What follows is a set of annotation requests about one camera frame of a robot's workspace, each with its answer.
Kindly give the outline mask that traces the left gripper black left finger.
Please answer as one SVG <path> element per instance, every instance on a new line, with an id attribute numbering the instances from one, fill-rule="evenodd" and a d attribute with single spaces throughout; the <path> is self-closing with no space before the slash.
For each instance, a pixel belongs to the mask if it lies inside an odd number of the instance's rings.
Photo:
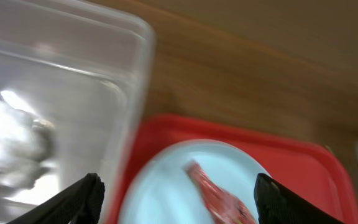
<path id="1" fill-rule="evenodd" d="M 98 224 L 104 193 L 104 182 L 96 173 L 89 173 L 7 224 Z"/>

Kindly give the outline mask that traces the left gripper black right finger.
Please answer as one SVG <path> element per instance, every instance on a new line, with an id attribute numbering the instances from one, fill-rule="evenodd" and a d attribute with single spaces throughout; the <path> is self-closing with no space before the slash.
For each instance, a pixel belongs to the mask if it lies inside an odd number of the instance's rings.
<path id="1" fill-rule="evenodd" d="M 254 200 L 260 224 L 343 224 L 267 174 L 257 175 Z"/>

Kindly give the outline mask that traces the red snack wrapper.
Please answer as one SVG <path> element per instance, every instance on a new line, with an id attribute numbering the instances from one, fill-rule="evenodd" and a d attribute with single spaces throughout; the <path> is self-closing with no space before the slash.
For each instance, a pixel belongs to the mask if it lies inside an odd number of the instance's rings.
<path id="1" fill-rule="evenodd" d="M 236 196 L 217 186 L 196 161 L 184 168 L 217 224 L 256 224 L 249 209 Z"/>

